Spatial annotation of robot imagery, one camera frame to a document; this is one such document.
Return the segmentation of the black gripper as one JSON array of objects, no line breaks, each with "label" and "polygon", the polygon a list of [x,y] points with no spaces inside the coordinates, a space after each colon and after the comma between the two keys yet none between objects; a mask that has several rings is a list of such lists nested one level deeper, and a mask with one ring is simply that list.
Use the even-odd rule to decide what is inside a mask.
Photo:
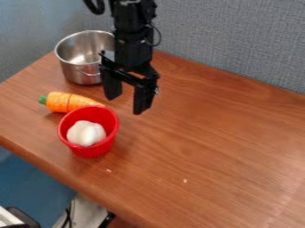
[{"label": "black gripper", "polygon": [[158,90],[158,73],[150,65],[152,60],[154,30],[135,33],[114,32],[114,57],[102,51],[103,93],[108,100],[122,95],[126,82],[135,88],[134,114],[139,115],[152,104]]}]

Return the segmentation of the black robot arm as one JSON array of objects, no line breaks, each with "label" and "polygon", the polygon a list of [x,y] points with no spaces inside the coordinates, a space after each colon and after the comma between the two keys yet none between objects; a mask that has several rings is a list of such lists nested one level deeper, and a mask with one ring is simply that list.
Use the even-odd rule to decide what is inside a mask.
[{"label": "black robot arm", "polygon": [[134,114],[139,115],[152,104],[158,94],[159,74],[150,65],[152,60],[152,24],[158,5],[155,0],[108,0],[114,17],[114,60],[102,50],[100,73],[103,93],[108,100],[122,95],[126,82],[134,88]]}]

